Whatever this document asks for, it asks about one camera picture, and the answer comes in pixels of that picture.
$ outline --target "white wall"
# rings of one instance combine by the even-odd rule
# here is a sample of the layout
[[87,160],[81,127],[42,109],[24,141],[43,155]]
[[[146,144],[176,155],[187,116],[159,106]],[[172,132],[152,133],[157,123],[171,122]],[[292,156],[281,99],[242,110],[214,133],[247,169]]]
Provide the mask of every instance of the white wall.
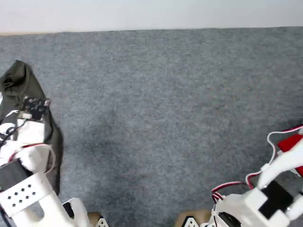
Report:
[[303,0],[0,0],[0,33],[303,26]]

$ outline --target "olive green fabric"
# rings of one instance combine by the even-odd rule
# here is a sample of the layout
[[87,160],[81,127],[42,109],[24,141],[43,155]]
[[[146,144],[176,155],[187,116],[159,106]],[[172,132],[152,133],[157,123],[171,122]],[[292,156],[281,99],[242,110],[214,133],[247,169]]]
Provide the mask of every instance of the olive green fabric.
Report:
[[[21,105],[24,96],[34,98],[45,98],[36,77],[30,66],[21,61],[15,61],[10,69],[0,78],[0,122],[4,131],[0,137],[5,136],[11,129],[12,124],[16,124],[17,110]],[[60,185],[60,165],[63,155],[63,138],[60,128],[55,124],[52,114],[49,113],[45,124],[45,143],[51,144],[56,154],[55,168],[47,174],[54,190],[59,193]]]

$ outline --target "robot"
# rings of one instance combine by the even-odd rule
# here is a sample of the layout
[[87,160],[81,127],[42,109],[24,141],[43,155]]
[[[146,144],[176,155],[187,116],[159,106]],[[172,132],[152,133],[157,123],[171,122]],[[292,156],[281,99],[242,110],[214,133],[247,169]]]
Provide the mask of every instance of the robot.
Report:
[[[303,191],[292,197],[275,178],[291,170],[303,176],[303,126],[287,131],[271,132],[267,140],[273,148],[273,156],[259,172],[247,175],[246,182],[230,182],[213,189],[215,205],[211,211],[193,210],[180,214],[175,227],[287,227],[303,213]],[[278,143],[281,151],[276,157],[276,147],[269,137],[274,134],[300,132]],[[249,178],[260,175],[254,187]],[[245,194],[222,196],[218,191],[226,186],[247,184]]]
[[[52,147],[44,144],[45,116],[49,99],[24,97],[19,109],[17,126],[0,141],[0,205],[7,226],[7,217],[17,227],[108,227],[99,213],[88,213],[78,198],[61,204],[46,174],[54,163]],[[4,141],[13,137],[8,145]],[[213,189],[215,205],[211,211],[182,213],[175,227],[287,227],[303,213],[303,192],[293,198],[274,179],[283,171],[303,166],[303,140],[297,141],[286,153],[273,156],[262,169],[246,178],[250,187],[245,194],[222,196],[218,191],[231,182]],[[250,178],[260,175],[255,187]],[[31,206],[39,203],[44,216],[39,217]]]

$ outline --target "gray carpet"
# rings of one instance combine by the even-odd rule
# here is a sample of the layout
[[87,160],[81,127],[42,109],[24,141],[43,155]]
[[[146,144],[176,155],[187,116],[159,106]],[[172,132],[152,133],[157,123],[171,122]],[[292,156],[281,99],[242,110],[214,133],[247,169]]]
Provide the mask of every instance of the gray carpet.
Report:
[[[169,227],[267,162],[268,132],[303,121],[302,37],[299,27],[3,36],[0,72],[29,63],[53,99],[62,201],[80,197],[111,227]],[[290,172],[278,181],[302,188]]]

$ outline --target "circuit board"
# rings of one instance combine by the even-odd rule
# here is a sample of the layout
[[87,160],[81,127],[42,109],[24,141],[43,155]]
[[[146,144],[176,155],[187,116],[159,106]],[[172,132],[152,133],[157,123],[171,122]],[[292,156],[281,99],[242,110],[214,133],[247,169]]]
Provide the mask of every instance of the circuit board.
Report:
[[51,100],[25,96],[19,110],[18,118],[35,122],[45,122]]

